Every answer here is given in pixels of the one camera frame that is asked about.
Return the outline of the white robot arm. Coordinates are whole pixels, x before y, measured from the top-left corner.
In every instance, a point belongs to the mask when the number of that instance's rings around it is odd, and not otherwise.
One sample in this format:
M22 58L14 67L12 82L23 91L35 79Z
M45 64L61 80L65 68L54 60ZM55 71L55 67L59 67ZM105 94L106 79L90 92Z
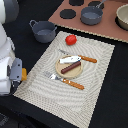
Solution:
M0 0L0 96L12 95L23 78L22 60L15 57L14 43L3 28L18 13L17 0Z

